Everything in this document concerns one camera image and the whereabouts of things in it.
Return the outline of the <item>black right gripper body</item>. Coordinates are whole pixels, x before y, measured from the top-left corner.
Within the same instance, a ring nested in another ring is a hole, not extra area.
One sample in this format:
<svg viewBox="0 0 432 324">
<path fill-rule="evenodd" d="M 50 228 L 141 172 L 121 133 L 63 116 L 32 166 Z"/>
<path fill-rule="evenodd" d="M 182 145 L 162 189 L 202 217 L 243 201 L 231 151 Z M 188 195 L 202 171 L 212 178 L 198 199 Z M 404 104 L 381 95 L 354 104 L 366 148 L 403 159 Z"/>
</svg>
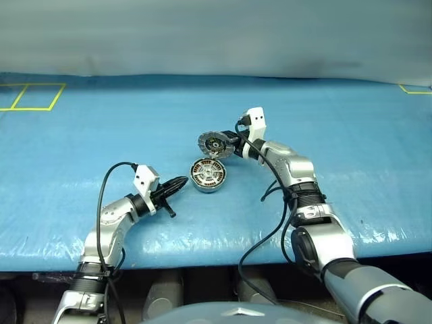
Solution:
<svg viewBox="0 0 432 324">
<path fill-rule="evenodd" d="M 249 129 L 241 130 L 239 132 L 236 132 L 236 140 L 234 142 L 234 154 L 241 157 L 241 158 L 249 158 L 249 152 L 246 152 L 246 155 L 243 155 L 244 147 L 247 146 L 249 149 L 250 146 L 247 142 L 243 139 L 243 137 L 248 138 L 249 137 Z"/>
</svg>

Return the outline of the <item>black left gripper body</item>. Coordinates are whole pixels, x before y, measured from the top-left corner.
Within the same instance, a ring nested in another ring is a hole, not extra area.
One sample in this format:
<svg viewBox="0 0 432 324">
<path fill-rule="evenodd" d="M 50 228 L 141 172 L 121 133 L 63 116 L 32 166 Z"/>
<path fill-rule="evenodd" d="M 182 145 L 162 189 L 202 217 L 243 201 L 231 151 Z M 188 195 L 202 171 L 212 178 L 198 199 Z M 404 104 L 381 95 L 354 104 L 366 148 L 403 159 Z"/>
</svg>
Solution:
<svg viewBox="0 0 432 324">
<path fill-rule="evenodd" d="M 176 216 L 176 212 L 169 206 L 167 199 L 176 191 L 172 188 L 158 187 L 151 193 L 150 198 L 156 210 L 165 209 L 171 218 Z"/>
</svg>

